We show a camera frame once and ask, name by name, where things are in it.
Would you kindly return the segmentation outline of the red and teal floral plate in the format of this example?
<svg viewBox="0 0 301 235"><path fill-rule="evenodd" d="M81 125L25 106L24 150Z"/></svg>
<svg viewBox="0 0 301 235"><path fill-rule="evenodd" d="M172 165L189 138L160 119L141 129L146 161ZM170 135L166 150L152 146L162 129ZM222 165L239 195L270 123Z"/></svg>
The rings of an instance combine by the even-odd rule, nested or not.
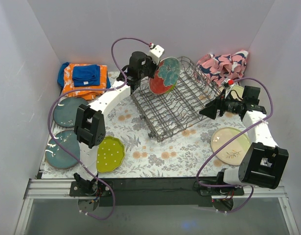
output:
<svg viewBox="0 0 301 235"><path fill-rule="evenodd" d="M175 57L163 59L149 79L149 89L153 94L161 95L170 91L177 83L181 71L180 61Z"/></svg>

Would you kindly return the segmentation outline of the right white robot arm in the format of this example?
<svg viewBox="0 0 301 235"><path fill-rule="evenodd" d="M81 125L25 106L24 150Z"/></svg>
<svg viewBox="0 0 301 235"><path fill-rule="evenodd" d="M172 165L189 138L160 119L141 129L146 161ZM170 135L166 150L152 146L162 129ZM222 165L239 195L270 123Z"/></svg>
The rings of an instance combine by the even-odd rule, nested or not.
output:
<svg viewBox="0 0 301 235"><path fill-rule="evenodd" d="M209 102L200 114L210 119L230 112L240 116L244 123L251 145L239 168L222 169L216 176L212 187L219 194L226 194L233 187L258 186L276 189L282 178L289 153L274 141L267 119L269 116L259 105L260 88L245 86L241 100L234 99L223 89L218 97Z"/></svg>

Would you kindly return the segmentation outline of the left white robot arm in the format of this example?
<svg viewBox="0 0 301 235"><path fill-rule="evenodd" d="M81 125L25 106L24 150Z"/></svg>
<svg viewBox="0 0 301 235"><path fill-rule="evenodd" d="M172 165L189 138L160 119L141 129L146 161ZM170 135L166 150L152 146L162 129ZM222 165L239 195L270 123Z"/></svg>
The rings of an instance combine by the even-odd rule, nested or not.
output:
<svg viewBox="0 0 301 235"><path fill-rule="evenodd" d="M149 50L147 54L135 51L131 54L129 64L120 70L111 91L105 92L89 105L80 105L76 113L74 133L80 148L82 170L75 173L74 179L78 189L92 196L97 192L98 184L96 158L98 146L106 135L105 119L107 115L125 98L129 97L145 77L153 78L163 49Z"/></svg>

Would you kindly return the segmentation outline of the pink and green branch plate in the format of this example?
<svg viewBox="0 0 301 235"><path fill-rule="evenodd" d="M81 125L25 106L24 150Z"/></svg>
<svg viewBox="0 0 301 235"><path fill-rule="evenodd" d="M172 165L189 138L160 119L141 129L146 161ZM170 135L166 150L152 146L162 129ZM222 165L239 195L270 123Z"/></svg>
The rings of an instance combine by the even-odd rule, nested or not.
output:
<svg viewBox="0 0 301 235"><path fill-rule="evenodd" d="M240 132L240 130L233 127L218 129L211 137L211 148L213 152L217 151L222 145ZM243 134L219 151L216 157L226 164L240 165L250 145L251 141L249 137Z"/></svg>

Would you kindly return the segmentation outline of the green polka dot scalloped plate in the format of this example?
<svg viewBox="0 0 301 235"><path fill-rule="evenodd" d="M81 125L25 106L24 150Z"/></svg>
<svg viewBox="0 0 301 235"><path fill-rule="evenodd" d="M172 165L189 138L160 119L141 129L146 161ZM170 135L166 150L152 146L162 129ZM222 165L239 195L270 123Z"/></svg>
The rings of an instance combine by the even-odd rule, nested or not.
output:
<svg viewBox="0 0 301 235"><path fill-rule="evenodd" d="M107 136L97 150L96 169L98 173L109 173L121 166L125 157L123 143L115 137Z"/></svg>

